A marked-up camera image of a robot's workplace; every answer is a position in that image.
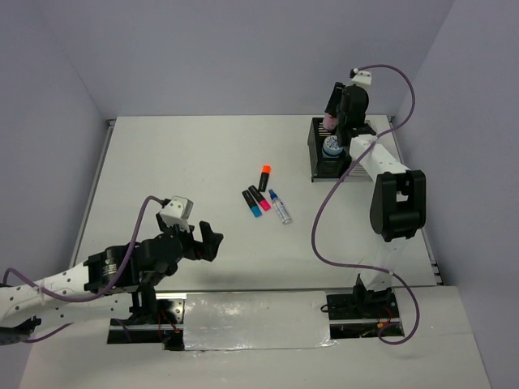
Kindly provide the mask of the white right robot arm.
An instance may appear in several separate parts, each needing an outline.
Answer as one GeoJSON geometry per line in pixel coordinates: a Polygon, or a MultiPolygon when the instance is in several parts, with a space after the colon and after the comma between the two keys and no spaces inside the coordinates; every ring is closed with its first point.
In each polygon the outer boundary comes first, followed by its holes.
{"type": "Polygon", "coordinates": [[[360,272],[352,301],[354,311],[362,317],[371,317],[390,302],[392,281],[401,279],[394,271],[401,248],[427,218],[424,172],[406,167],[380,144],[393,128],[377,134],[365,122],[370,84],[358,76],[348,84],[335,83],[322,121],[350,157],[346,171],[351,173],[361,165],[374,182],[369,221],[380,245],[372,265],[356,265],[360,272]]]}

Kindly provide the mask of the blue round putty jar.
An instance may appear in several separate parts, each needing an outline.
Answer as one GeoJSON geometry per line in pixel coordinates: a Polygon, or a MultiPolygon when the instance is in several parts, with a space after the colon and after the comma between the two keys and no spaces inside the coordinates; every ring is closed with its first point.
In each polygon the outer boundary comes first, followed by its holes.
{"type": "Polygon", "coordinates": [[[344,148],[338,143],[335,135],[330,135],[324,139],[322,147],[323,158],[336,159],[339,158],[344,148]]]}

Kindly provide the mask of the pink cap clear tube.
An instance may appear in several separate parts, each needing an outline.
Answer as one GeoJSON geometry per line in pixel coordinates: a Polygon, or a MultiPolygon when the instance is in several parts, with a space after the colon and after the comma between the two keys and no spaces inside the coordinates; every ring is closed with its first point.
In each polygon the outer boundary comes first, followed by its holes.
{"type": "Polygon", "coordinates": [[[322,121],[322,126],[327,131],[335,130],[337,127],[337,118],[329,113],[326,113],[322,121]]]}

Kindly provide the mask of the clear blue spray bottle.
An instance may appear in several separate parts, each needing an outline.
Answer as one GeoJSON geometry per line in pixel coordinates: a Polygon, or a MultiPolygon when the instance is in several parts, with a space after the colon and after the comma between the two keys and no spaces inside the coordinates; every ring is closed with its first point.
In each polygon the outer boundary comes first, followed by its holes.
{"type": "Polygon", "coordinates": [[[275,209],[281,223],[290,224],[292,222],[292,218],[283,202],[280,200],[274,190],[270,189],[268,193],[272,202],[272,206],[275,209]]]}

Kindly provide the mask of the blue cap highlighter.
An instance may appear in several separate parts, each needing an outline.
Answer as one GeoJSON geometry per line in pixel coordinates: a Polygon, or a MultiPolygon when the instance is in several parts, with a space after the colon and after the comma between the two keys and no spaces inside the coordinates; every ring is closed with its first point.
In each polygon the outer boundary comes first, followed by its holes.
{"type": "Polygon", "coordinates": [[[242,196],[243,196],[244,200],[246,201],[247,206],[250,208],[250,210],[251,210],[252,214],[254,215],[254,217],[262,216],[262,211],[260,210],[258,204],[256,203],[256,201],[252,197],[251,192],[249,190],[244,190],[242,192],[242,196]]]}

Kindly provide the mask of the orange cap highlighter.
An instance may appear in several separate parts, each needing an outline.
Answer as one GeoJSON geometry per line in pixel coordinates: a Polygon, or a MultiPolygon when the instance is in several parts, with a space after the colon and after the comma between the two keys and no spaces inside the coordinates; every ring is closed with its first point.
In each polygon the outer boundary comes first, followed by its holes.
{"type": "Polygon", "coordinates": [[[264,165],[262,168],[261,174],[260,174],[260,178],[259,178],[260,179],[259,185],[258,185],[259,192],[265,192],[267,190],[268,179],[270,177],[270,173],[271,173],[271,166],[264,165]]]}

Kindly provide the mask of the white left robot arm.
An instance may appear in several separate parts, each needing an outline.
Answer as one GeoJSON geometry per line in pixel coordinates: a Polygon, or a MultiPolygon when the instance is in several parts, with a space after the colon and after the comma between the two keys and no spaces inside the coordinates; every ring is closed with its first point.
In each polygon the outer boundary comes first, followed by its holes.
{"type": "Polygon", "coordinates": [[[111,246],[79,265],[39,281],[14,268],[6,270],[22,280],[20,286],[1,285],[1,343],[28,342],[43,321],[45,309],[67,304],[85,305],[117,294],[131,295],[131,318],[150,323],[159,312],[155,287],[178,270],[181,259],[213,261],[224,239],[209,223],[199,223],[201,241],[179,226],[161,226],[161,234],[141,242],[111,246]]]}

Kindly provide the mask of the pink cap highlighter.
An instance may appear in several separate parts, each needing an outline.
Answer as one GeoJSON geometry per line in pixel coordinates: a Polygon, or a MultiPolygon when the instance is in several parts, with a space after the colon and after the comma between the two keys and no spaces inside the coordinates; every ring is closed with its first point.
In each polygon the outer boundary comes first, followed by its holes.
{"type": "Polygon", "coordinates": [[[268,200],[261,194],[261,192],[255,186],[249,186],[248,190],[250,191],[254,200],[261,206],[264,211],[268,211],[271,208],[271,205],[268,203],[268,200]]]}

